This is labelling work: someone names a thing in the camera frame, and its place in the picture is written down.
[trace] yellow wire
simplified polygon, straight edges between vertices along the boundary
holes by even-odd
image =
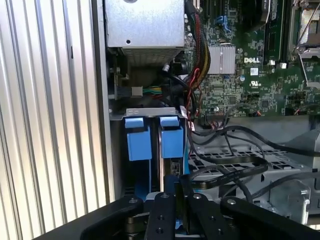
[[[204,77],[205,75],[205,69],[207,68],[208,65],[208,45],[205,45],[205,53],[204,53],[204,66],[202,69],[202,72],[200,73],[198,79],[197,79],[197,84],[196,86],[199,84],[199,81]]]

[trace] metal case panel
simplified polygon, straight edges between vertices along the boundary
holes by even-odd
[[[0,232],[106,204],[91,1],[0,0]]]
[[[105,1],[108,47],[183,47],[184,6],[184,0]]]

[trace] blue connector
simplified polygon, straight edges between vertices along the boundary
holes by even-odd
[[[216,24],[220,24],[223,26],[224,30],[227,33],[231,33],[231,30],[228,28],[228,18],[227,16],[218,16],[215,20]]]

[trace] dell logo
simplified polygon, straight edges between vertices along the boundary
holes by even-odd
[[[259,64],[260,60],[258,57],[245,57],[244,63],[245,64]]]

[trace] cable connector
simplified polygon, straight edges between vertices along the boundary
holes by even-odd
[[[142,86],[131,87],[131,96],[142,97],[143,96],[143,87]]]

